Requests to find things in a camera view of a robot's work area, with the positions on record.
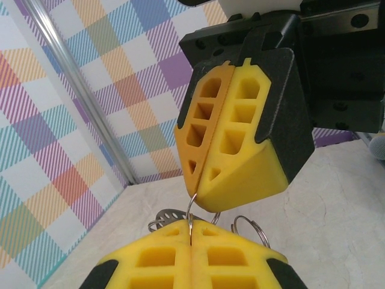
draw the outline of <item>marble surface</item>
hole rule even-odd
[[[181,177],[128,187],[43,288],[79,288],[104,255],[148,234],[159,210],[188,201]],[[317,149],[284,193],[224,212],[218,225],[238,214],[258,222],[309,289],[385,288],[385,170],[361,140]],[[242,221],[239,232],[258,241]]]

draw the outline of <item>metal pole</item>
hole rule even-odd
[[[49,16],[47,8],[41,0],[21,1],[44,37],[47,46],[60,65],[61,70],[68,79],[73,91],[76,93],[90,122],[95,127],[97,134],[105,145],[106,150],[110,154],[117,168],[123,175],[125,181],[130,184],[139,183],[138,178],[129,166],[128,156],[119,141],[115,138],[109,123],[106,121],[100,104],[81,75],[76,60],[57,31]]]

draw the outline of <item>rectangular hole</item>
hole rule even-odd
[[[207,119],[209,120],[211,117],[212,109],[214,108],[214,104],[202,104],[198,103],[197,108],[194,113],[194,117],[196,119]]]
[[[259,83],[255,78],[242,79],[236,98],[256,99],[259,93]]]
[[[221,88],[222,80],[220,78],[211,78],[203,85],[200,97],[201,98],[216,98]]]
[[[187,143],[190,146],[196,146],[197,148],[203,142],[203,137],[206,133],[206,127],[204,125],[191,125],[187,134]]]
[[[173,276],[147,276],[131,279],[129,289],[173,289]]]
[[[235,105],[230,121],[251,123],[254,118],[255,109],[255,105]]]
[[[247,266],[244,253],[234,247],[210,247],[207,257],[209,266]]]
[[[159,267],[175,265],[175,248],[155,247],[143,250],[137,267]]]
[[[212,289],[259,289],[252,276],[212,276]]]
[[[236,155],[242,147],[245,132],[225,131],[220,146],[220,152],[228,155]]]

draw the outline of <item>black plastic part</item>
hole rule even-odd
[[[238,13],[238,14],[231,15],[229,20],[227,20],[227,21],[230,22],[230,21],[240,20],[242,18],[243,18],[242,14]]]
[[[349,130],[378,132],[383,121],[385,37],[370,30],[328,37],[305,37],[311,95],[310,114],[321,128],[345,123]],[[335,102],[348,109],[336,111]]]
[[[305,0],[301,9],[304,15],[317,15],[363,2]],[[230,22],[187,34],[179,44],[192,67],[215,58],[213,53],[219,49],[223,54],[234,48],[245,49],[250,31],[265,26],[263,51],[282,47],[293,50],[309,119],[315,126],[379,131],[384,117],[385,0],[380,2],[378,29],[333,36],[313,35],[312,21],[301,22],[290,11],[255,15],[250,19],[235,16]],[[251,44],[248,49],[259,48]],[[239,51],[229,60],[234,62],[238,55]],[[336,102],[348,103],[347,110],[336,111]]]
[[[79,289],[105,289],[119,262],[108,260],[95,266]]]
[[[289,17],[287,35],[269,40],[266,49],[268,27],[255,29],[246,37],[237,66],[245,58],[251,58],[251,65],[258,65],[270,79],[272,85],[263,108],[255,134],[256,143],[270,139],[282,169],[291,182],[314,151],[312,126],[302,90],[295,54],[289,47],[295,36],[297,17]]]
[[[267,264],[282,289],[307,289],[305,283],[289,264],[277,259],[268,259]]]
[[[363,0],[303,0],[301,3],[301,12],[306,16],[321,14],[333,10],[340,10],[358,5],[362,2],[370,2]]]
[[[209,2],[211,0],[178,0],[180,3],[186,6],[198,6],[200,4]]]

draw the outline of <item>white object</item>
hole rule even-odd
[[[385,160],[385,133],[378,134],[371,140],[369,150],[375,158]]]
[[[255,12],[264,14],[276,10],[300,10],[302,0],[218,0],[224,14],[241,13],[243,17],[252,17]]]

